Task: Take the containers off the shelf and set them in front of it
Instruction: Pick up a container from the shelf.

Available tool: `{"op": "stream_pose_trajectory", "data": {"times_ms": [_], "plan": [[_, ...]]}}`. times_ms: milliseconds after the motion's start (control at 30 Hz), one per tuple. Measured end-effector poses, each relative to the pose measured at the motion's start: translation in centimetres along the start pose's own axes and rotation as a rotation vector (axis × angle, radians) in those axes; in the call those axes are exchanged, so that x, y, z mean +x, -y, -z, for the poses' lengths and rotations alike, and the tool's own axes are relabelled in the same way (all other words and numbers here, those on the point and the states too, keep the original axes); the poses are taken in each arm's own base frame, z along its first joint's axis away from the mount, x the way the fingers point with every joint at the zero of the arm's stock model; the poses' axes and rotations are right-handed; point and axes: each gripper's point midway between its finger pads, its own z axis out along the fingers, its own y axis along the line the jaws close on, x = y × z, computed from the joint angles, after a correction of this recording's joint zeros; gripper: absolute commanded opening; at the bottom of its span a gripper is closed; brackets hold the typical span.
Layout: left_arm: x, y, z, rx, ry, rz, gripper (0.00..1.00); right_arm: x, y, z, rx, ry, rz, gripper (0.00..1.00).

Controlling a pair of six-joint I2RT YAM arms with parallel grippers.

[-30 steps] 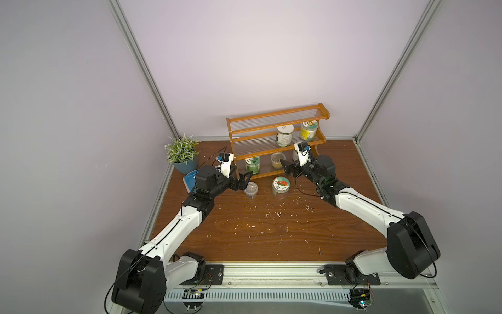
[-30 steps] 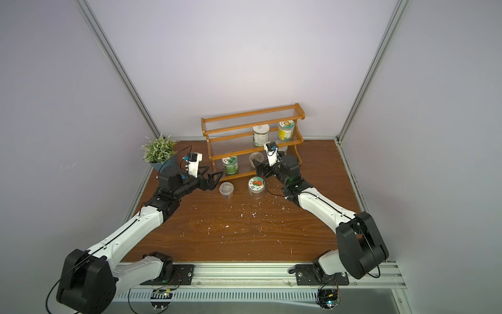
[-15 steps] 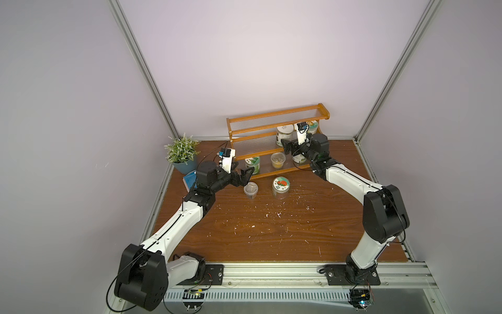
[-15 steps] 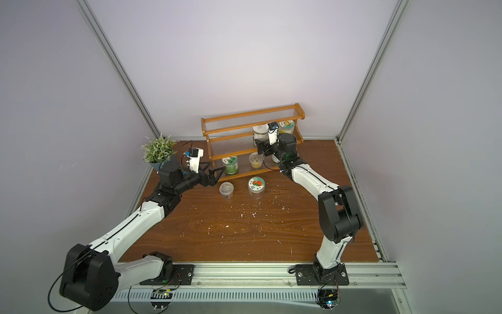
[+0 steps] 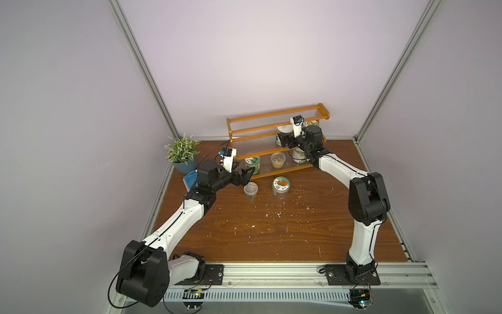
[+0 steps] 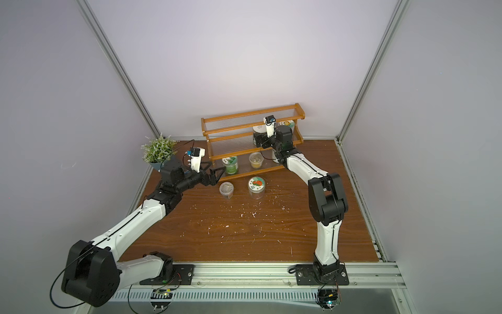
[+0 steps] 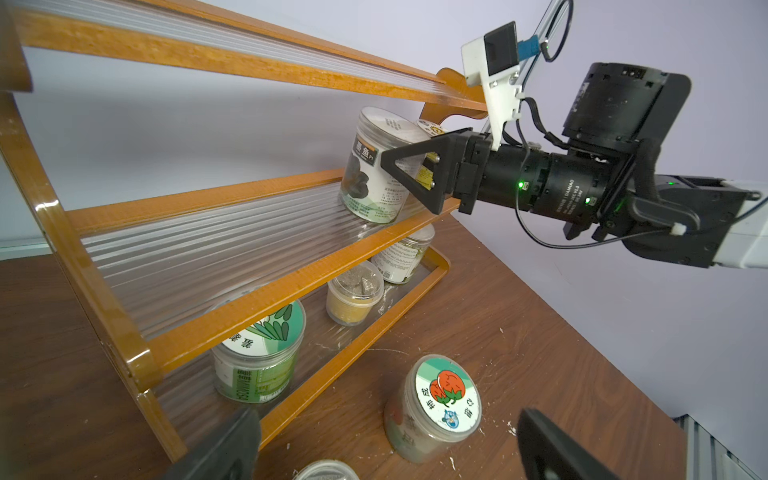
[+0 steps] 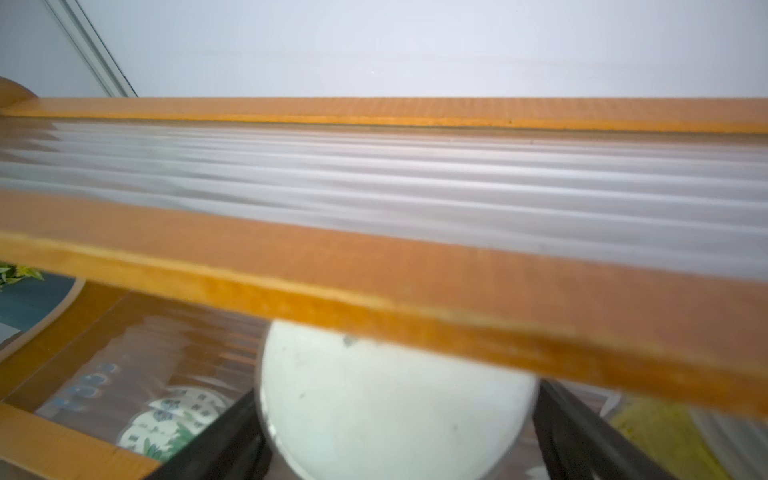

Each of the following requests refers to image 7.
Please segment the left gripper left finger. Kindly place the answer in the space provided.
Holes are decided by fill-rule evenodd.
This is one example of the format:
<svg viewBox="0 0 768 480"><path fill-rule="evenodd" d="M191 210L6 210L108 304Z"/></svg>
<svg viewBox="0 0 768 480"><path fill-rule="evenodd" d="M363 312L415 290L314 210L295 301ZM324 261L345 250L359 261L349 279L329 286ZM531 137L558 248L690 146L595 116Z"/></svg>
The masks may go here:
<svg viewBox="0 0 768 480"><path fill-rule="evenodd" d="M258 412L241 408L172 464L160 479L251 479L261 440Z"/></svg>

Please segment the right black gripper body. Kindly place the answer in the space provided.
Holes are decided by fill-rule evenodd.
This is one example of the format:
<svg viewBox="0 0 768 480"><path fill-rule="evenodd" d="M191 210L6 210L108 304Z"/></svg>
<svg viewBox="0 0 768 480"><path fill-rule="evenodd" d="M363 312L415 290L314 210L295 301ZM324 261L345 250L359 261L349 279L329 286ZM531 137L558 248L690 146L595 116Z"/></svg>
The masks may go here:
<svg viewBox="0 0 768 480"><path fill-rule="evenodd" d="M474 133L473 204L486 202L574 225L591 225L609 190L612 167L573 155L501 145Z"/></svg>

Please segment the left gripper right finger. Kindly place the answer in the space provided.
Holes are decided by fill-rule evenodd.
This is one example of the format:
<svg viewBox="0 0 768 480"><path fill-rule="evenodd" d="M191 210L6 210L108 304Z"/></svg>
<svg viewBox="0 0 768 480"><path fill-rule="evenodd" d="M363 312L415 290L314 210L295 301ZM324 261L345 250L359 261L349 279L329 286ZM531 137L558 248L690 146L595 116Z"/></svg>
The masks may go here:
<svg viewBox="0 0 768 480"><path fill-rule="evenodd" d="M525 408L521 411L517 438L527 479L618 479L537 409Z"/></svg>

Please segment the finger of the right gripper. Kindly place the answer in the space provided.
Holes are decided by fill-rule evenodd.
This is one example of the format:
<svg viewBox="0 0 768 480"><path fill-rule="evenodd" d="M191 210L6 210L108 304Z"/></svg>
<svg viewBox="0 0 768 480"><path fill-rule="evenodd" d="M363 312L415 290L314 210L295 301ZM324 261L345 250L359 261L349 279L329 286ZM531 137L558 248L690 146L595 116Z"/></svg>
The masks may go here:
<svg viewBox="0 0 768 480"><path fill-rule="evenodd" d="M384 151L381 167L431 213L441 213L446 198L452 197L460 201L461 213L471 214L474 209L470 195L474 181L474 165L470 162L473 142L471 128L456 130ZM439 155L431 190L425 189L416 180L427 152Z"/></svg>

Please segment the white lid jar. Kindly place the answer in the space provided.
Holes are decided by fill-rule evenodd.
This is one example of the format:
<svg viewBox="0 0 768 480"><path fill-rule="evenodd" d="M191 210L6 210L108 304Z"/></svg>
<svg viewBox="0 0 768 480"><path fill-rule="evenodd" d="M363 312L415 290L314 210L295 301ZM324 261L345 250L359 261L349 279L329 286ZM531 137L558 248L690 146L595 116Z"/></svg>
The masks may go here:
<svg viewBox="0 0 768 480"><path fill-rule="evenodd" d="M384 171L381 155L428 139L420 127L395 113L372 106L363 108L340 184L342 203L367 222L393 222L410 192Z"/></svg>

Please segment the green leaf lid jar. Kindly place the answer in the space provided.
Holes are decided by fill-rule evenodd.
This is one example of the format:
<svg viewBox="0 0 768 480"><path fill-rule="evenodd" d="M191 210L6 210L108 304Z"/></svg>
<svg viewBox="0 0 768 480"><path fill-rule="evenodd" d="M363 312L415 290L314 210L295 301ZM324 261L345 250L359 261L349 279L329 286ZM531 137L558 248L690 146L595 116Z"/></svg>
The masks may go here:
<svg viewBox="0 0 768 480"><path fill-rule="evenodd" d="M218 393L248 404L276 399L293 378L306 323L305 308L295 300L214 347Z"/></svg>

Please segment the small clear seed cup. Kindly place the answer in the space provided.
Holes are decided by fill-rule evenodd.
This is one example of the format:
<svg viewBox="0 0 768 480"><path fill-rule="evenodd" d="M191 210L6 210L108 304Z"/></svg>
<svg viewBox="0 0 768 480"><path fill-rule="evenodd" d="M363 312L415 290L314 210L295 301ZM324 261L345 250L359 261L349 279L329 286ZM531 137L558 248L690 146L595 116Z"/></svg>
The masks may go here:
<svg viewBox="0 0 768 480"><path fill-rule="evenodd" d="M323 459L304 467L294 480L359 480L359 476L342 461Z"/></svg>

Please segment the strawberry lid jar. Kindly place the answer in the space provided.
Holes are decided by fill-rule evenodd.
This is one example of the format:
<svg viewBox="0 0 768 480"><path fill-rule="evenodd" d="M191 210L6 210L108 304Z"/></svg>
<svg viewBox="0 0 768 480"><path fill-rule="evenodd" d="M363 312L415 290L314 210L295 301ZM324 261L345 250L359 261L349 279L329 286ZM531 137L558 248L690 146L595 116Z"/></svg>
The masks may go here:
<svg viewBox="0 0 768 480"><path fill-rule="evenodd" d="M384 427L394 451L423 464L466 440L482 419L477 385L454 360L425 355L387 401Z"/></svg>

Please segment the sunflower lid jar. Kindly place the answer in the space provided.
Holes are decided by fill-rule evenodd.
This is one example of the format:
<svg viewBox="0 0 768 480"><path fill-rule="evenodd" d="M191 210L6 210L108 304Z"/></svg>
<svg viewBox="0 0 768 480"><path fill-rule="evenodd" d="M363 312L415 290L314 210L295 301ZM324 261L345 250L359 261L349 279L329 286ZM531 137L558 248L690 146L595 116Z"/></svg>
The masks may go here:
<svg viewBox="0 0 768 480"><path fill-rule="evenodd" d="M426 133L430 138L443 135L446 131L438 124L429 120L418 119L416 125ZM422 166L417 174L417 182L427 190L433 188L433 177L435 165L439 162L439 155L435 152L425 154Z"/></svg>

